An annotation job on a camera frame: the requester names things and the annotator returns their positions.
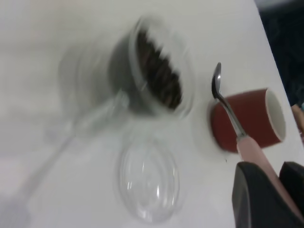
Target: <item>white table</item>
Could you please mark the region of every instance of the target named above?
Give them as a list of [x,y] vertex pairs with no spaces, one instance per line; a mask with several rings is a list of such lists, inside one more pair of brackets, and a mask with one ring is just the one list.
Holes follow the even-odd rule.
[[239,158],[217,147],[207,122],[211,75],[219,61],[224,95],[262,87],[277,94],[287,136],[264,149],[276,172],[284,161],[304,164],[253,0],[4,0],[0,5],[1,228],[150,227],[130,216],[115,192],[120,145],[113,135],[104,134],[89,147],[84,140],[73,142],[58,157],[57,141],[45,139],[45,123],[62,114],[57,75],[66,51],[101,32],[128,29],[148,12],[185,35],[198,89],[189,117],[155,133],[180,168],[182,205],[156,227],[234,227],[231,193]]

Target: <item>black object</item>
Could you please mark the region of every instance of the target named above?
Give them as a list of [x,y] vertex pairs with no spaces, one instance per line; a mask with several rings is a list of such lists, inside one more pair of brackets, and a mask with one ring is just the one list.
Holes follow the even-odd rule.
[[179,75],[172,72],[168,58],[161,57],[161,50],[156,50],[153,43],[148,41],[145,31],[138,34],[137,52],[152,94],[168,108],[176,109],[181,103]]
[[266,174],[253,163],[237,164],[232,205],[236,228],[304,228]]
[[284,162],[279,178],[300,212],[304,214],[304,167],[295,162]]

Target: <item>loose leaf tea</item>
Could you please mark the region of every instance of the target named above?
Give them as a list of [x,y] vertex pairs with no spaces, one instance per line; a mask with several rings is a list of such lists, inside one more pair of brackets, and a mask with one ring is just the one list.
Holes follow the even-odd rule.
[[181,103],[181,85],[179,75],[170,68],[167,57],[161,57],[161,50],[147,39],[146,31],[137,37],[137,55],[148,87],[157,99],[170,109],[176,109]]

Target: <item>red cup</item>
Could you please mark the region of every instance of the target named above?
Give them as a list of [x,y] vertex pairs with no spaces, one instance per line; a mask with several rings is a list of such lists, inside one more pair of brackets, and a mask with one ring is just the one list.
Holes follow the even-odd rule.
[[[261,148],[280,143],[286,135],[285,120],[276,95],[269,89],[249,91],[226,98],[243,126]],[[211,113],[211,128],[219,146],[237,151],[237,135],[220,103]]]

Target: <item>spoon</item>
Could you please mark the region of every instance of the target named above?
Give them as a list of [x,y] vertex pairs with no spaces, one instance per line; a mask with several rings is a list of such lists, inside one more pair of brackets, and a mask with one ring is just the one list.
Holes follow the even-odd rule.
[[237,151],[240,155],[241,159],[245,162],[251,162],[259,166],[264,173],[268,176],[269,180],[280,194],[285,203],[289,206],[291,211],[298,216],[301,221],[304,221],[304,218],[296,206],[293,199],[290,197],[289,193],[279,180],[275,170],[272,168],[269,163],[267,157],[264,155],[262,149],[257,144],[257,142],[246,134],[242,125],[238,121],[238,118],[234,114],[230,104],[228,101],[220,94],[219,86],[220,86],[220,78],[221,78],[221,63],[218,63],[212,78],[212,95],[215,99],[218,99],[221,105],[226,110],[229,119],[233,125],[233,128],[237,134]]
[[242,125],[239,123],[236,115],[234,114],[230,104],[227,102],[227,100],[220,94],[219,92],[219,86],[220,86],[220,77],[221,77],[221,69],[222,69],[222,64],[218,63],[214,74],[212,78],[212,95],[214,99],[218,99],[224,109],[226,110],[229,119],[233,125],[233,128],[237,134],[237,137],[245,137],[247,134],[245,133]]

